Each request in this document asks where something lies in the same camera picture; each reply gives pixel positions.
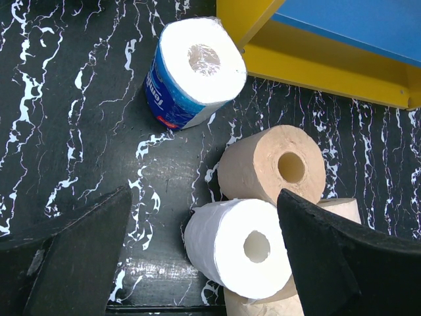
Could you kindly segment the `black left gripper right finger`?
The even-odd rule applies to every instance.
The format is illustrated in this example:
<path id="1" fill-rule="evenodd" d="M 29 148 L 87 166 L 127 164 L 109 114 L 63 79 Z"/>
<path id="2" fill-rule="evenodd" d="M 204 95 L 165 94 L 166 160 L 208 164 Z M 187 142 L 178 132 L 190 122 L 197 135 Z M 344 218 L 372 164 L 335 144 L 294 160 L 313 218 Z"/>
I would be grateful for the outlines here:
<path id="1" fill-rule="evenodd" d="M 420 242 L 372 230 L 286 189 L 277 210 L 305 315 L 420 314 Z"/>

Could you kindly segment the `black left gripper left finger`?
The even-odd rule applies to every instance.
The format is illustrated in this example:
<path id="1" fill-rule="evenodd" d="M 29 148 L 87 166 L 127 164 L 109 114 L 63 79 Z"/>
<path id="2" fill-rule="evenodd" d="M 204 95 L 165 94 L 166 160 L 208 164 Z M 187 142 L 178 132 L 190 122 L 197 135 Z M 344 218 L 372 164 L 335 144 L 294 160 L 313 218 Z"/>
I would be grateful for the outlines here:
<path id="1" fill-rule="evenodd" d="M 128 186 L 1 238 L 2 315 L 104 315 L 132 207 Z"/>

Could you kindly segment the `brown paper roll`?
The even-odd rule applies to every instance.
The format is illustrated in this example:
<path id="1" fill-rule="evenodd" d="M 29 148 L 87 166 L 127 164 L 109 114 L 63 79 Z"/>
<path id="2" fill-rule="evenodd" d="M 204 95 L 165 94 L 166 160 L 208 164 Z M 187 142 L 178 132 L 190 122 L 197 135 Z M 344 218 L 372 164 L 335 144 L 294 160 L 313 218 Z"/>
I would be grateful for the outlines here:
<path id="1" fill-rule="evenodd" d="M 321 199 L 317 206 L 355 223 L 361 223 L 358 203 L 355 198 Z"/>
<path id="2" fill-rule="evenodd" d="M 318 203 L 326 185 L 324 159 L 306 132 L 279 125 L 225 149 L 218 164 L 218 184 L 229 199 L 257 198 L 275 205 L 286 188 Z"/>

